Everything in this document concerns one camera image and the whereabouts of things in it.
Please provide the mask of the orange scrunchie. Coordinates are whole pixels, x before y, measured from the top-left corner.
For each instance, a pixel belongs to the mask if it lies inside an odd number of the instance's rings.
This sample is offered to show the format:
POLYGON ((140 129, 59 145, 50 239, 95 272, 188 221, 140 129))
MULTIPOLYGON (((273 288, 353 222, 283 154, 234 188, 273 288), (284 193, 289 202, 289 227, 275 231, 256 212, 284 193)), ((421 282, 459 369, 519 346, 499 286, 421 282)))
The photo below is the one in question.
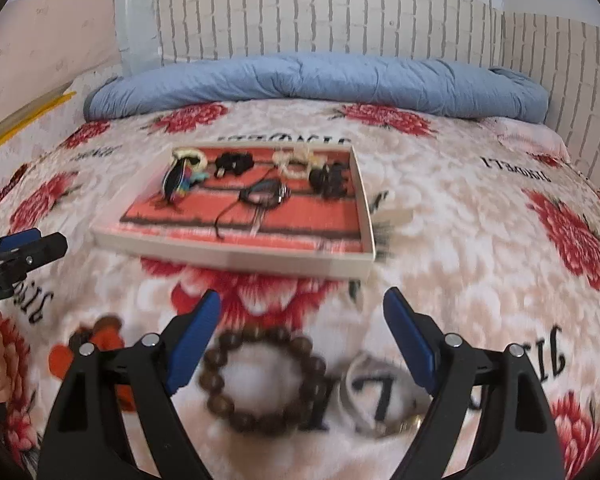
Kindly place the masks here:
POLYGON ((111 351, 124 347, 120 336, 120 328, 112 324, 101 325, 99 328, 81 326, 69 338, 68 344, 55 344, 48 354, 47 364, 50 374, 64 380, 73 361, 74 354, 82 344, 90 342, 97 350, 111 351))

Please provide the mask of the white strap gold watch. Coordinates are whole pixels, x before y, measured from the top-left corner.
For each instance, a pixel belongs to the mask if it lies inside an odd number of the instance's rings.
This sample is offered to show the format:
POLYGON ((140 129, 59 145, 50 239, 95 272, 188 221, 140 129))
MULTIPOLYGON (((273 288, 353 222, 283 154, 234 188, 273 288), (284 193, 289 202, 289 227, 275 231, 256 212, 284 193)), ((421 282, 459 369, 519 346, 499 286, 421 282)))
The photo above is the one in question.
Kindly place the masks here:
POLYGON ((419 430, 431 396, 405 365, 361 352, 342 374, 337 400, 358 434, 381 439, 419 430))

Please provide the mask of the rainbow black claw clip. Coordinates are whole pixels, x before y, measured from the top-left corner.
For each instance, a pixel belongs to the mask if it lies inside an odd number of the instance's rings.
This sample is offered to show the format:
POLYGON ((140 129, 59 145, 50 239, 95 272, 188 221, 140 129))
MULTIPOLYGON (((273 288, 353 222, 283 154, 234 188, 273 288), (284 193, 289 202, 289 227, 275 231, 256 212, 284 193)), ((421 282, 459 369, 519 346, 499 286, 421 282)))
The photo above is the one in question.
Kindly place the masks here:
POLYGON ((208 177, 209 174, 206 170, 193 172, 184 165, 182 160, 177 162, 172 159, 161 182, 160 196, 163 205, 175 207, 195 186, 204 183, 208 177))

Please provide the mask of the yellow strip at bedside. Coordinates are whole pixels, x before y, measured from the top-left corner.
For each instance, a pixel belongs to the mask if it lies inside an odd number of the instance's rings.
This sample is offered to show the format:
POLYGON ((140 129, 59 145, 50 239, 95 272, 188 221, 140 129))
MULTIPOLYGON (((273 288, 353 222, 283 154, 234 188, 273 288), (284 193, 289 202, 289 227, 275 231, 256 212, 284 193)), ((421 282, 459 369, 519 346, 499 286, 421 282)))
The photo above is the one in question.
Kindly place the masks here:
POLYGON ((16 110, 0 122, 0 147, 32 122, 70 101, 75 95, 76 92, 68 91, 68 87, 59 87, 16 110))

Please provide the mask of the cream and pink hair clip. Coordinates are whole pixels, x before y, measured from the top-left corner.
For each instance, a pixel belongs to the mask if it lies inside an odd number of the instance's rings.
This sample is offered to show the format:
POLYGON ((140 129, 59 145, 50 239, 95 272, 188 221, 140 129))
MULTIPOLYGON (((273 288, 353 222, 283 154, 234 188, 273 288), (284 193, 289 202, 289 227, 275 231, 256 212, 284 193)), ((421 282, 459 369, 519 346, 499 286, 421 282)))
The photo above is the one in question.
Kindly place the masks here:
POLYGON ((174 148, 172 156, 177 162, 182 160, 193 172, 203 172, 208 166, 207 155, 198 148, 174 148))

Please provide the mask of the translucent plastic sheet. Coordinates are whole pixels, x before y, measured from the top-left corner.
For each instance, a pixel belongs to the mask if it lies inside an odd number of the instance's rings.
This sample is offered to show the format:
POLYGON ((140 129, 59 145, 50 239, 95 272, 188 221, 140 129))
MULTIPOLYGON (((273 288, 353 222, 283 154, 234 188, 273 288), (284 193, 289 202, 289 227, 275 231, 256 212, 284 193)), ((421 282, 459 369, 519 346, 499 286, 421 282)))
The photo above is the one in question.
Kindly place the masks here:
POLYGON ((114 0, 114 22, 124 76, 160 66, 155 0, 114 0))

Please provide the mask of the blue folded quilt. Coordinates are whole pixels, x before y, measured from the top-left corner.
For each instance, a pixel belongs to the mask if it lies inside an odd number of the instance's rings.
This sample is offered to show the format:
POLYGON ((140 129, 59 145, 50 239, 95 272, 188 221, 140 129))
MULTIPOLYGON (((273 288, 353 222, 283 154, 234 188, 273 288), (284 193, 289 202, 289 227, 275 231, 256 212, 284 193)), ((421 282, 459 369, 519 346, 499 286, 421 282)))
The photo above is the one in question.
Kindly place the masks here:
POLYGON ((294 52, 176 63, 107 81, 84 102, 85 119, 121 119, 224 101, 304 99, 395 106, 430 115, 507 117, 539 124, 548 92, 507 68, 438 58, 410 60, 294 52))

